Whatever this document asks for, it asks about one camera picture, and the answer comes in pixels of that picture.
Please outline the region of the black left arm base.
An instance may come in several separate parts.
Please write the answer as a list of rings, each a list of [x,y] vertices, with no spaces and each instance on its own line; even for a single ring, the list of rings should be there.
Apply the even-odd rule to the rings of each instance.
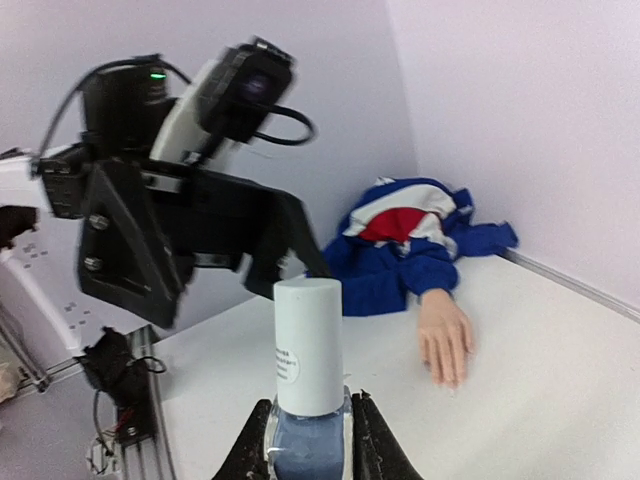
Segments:
[[[102,328],[102,336],[83,350],[75,360],[97,394],[111,398],[117,410],[116,437],[131,443],[156,433],[151,403],[151,374],[162,374],[165,364],[150,355],[135,357],[127,338],[111,327]]]

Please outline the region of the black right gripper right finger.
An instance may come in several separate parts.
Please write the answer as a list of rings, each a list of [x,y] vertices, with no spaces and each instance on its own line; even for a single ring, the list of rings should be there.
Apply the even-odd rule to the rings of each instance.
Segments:
[[[413,467],[372,396],[351,396],[354,415],[353,478],[356,480],[423,480]]]

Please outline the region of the blue nail polish bottle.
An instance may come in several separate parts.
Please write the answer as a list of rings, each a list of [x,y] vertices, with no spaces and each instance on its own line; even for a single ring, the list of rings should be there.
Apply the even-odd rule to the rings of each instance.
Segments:
[[[352,480],[354,413],[351,392],[344,389],[343,405],[319,417],[304,417],[270,408],[263,440],[269,477],[278,480]]]

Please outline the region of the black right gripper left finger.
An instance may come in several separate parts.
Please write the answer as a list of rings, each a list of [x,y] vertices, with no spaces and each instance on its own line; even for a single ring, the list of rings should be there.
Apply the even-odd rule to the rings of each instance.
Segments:
[[[246,420],[230,452],[213,480],[267,480],[268,463],[263,451],[264,435],[272,402],[259,400]]]

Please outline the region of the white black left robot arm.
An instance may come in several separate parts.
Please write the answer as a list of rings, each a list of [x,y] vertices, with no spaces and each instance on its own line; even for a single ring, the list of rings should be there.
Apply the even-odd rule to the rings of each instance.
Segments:
[[[177,98],[173,72],[158,55],[94,68],[73,88],[84,104],[77,143],[2,159],[2,249],[39,213],[80,220],[81,291],[163,329],[197,268],[234,271],[249,258],[244,287],[265,298],[288,254],[329,277],[302,202],[229,175],[222,157],[228,142],[261,138],[270,115],[303,120],[279,103],[292,58],[264,42],[230,48]]]

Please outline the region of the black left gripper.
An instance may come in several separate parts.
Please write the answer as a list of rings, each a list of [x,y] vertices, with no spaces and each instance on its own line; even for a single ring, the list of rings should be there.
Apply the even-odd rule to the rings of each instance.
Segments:
[[[236,270],[249,256],[244,287],[272,299],[289,252],[312,277],[333,277],[302,201],[290,193],[151,160],[141,164],[141,173],[107,160],[90,174],[79,287],[159,328],[174,327],[195,267]]]

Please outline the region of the white nail polish cap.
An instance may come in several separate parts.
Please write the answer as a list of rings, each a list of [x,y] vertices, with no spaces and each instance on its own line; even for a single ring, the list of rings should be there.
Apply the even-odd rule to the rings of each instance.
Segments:
[[[320,417],[343,403],[342,287],[300,277],[274,286],[277,398],[281,409]]]

